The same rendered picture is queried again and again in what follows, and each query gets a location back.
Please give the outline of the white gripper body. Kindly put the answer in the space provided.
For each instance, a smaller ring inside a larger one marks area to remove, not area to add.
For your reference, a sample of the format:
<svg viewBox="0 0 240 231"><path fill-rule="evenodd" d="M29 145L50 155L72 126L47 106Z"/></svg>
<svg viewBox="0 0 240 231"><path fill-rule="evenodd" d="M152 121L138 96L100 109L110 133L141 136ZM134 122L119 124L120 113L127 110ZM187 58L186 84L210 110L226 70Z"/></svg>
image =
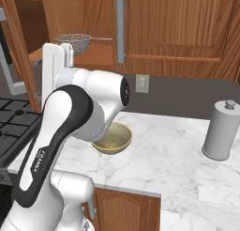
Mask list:
<svg viewBox="0 0 240 231"><path fill-rule="evenodd" d="M55 78L64 67L64 49L59 45L45 43L42 47L42 102L54 90Z"/></svg>

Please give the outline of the metal mesh tea strainer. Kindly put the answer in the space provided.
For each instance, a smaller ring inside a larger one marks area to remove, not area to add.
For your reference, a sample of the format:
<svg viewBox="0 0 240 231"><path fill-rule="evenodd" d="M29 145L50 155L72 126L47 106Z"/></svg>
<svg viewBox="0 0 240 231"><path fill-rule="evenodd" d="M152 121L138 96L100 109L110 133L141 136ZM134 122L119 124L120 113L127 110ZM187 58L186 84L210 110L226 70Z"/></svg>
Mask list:
<svg viewBox="0 0 240 231"><path fill-rule="evenodd" d="M88 49L92 40L109 40L109 38L93 38L86 34L65 34L58 36L55 40L60 44L70 44L75 54L82 54Z"/></svg>

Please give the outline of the open wooden cabinet door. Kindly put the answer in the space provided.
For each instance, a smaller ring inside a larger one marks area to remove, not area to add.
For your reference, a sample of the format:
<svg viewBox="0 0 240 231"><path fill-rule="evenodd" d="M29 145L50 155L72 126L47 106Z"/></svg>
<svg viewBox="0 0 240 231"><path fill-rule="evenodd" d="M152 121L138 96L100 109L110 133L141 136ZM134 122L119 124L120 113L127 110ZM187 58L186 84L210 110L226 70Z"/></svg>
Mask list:
<svg viewBox="0 0 240 231"><path fill-rule="evenodd" d="M32 66L28 57L23 31L14 0L1 0L2 7L7 15L7 25L13 41L13 51L18 60L22 78L25 83L27 97L32 109L41 112L41 104L35 96L37 87L32 74Z"/></svg>

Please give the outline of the yellow-green bowl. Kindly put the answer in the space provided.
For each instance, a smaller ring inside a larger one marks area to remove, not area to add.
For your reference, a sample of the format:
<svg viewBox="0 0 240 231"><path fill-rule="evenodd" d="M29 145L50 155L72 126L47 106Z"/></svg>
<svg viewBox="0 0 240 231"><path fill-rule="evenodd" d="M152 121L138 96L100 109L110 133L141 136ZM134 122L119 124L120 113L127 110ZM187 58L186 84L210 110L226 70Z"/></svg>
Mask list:
<svg viewBox="0 0 240 231"><path fill-rule="evenodd" d="M125 150L130 145L132 137L132 131L128 126L113 122L103 138L92 146L103 154L113 155Z"/></svg>

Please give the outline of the wooden base cabinet door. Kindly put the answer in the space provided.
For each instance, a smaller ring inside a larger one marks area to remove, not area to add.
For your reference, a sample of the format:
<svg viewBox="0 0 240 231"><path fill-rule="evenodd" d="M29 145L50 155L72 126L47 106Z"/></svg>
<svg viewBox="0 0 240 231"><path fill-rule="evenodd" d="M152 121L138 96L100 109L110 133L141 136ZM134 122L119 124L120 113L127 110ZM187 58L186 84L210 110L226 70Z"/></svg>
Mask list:
<svg viewBox="0 0 240 231"><path fill-rule="evenodd" d="M101 188L94 190L95 219L82 204L96 231L160 231L160 205L158 197Z"/></svg>

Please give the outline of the grey microwave oven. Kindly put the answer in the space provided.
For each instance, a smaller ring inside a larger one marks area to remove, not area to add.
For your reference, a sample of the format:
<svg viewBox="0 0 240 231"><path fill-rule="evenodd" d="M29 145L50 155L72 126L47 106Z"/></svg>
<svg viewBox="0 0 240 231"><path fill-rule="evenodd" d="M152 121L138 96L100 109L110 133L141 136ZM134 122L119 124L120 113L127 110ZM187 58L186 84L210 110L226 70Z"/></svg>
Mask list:
<svg viewBox="0 0 240 231"><path fill-rule="evenodd" d="M25 93L26 88L25 88L24 82L14 83L12 81L12 77L11 77L11 74L10 74L10 71L8 68L8 63L5 58L1 43L0 43L0 65L3 69L4 75L6 77L7 85L8 85L10 93L12 95L21 95L21 94Z"/></svg>

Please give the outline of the black gas hob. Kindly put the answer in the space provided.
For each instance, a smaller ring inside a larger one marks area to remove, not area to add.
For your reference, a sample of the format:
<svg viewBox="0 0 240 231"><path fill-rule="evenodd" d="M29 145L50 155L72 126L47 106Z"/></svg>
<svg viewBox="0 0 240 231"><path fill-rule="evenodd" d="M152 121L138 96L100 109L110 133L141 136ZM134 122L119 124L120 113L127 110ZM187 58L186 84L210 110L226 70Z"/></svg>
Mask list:
<svg viewBox="0 0 240 231"><path fill-rule="evenodd" d="M0 98L0 168L7 167L33 137L40 114L28 100Z"/></svg>

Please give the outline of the grey paper towel roll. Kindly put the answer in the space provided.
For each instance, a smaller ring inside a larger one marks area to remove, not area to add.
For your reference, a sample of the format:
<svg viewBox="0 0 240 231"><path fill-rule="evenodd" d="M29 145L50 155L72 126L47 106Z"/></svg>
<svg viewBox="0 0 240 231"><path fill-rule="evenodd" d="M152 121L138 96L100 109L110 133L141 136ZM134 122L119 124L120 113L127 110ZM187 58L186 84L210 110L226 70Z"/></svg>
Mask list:
<svg viewBox="0 0 240 231"><path fill-rule="evenodd" d="M240 104L234 100L215 103L202 146L203 154L215 161L226 161L240 126Z"/></svg>

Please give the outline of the wooden wall cabinet body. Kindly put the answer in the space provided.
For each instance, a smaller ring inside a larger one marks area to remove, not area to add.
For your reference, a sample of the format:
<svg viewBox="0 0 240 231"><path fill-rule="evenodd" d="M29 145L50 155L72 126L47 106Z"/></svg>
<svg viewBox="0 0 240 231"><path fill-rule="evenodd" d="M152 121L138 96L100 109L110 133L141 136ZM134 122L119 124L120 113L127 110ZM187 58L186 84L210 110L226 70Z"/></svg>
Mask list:
<svg viewBox="0 0 240 231"><path fill-rule="evenodd" d="M87 69L113 68L113 0L14 0L27 52L32 59L46 42L64 34L92 37L75 65Z"/></svg>

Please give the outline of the white wall outlet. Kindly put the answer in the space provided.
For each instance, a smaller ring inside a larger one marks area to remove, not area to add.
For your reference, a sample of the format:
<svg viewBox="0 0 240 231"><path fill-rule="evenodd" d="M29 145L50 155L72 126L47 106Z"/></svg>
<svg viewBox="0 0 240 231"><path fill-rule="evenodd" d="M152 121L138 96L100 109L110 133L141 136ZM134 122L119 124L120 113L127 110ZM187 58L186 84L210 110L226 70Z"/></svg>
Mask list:
<svg viewBox="0 0 240 231"><path fill-rule="evenodd" d="M138 93L149 92L149 76L148 75L136 75L136 91Z"/></svg>

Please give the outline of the wooden wall cabinet door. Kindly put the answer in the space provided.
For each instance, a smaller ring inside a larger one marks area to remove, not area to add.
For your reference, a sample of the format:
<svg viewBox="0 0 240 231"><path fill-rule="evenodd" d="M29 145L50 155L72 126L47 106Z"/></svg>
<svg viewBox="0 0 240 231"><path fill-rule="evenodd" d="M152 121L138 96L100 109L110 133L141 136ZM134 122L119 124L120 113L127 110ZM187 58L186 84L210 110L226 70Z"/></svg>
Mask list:
<svg viewBox="0 0 240 231"><path fill-rule="evenodd" d="M112 0L116 9L116 0ZM235 81L240 67L240 0L126 0L121 73Z"/></svg>

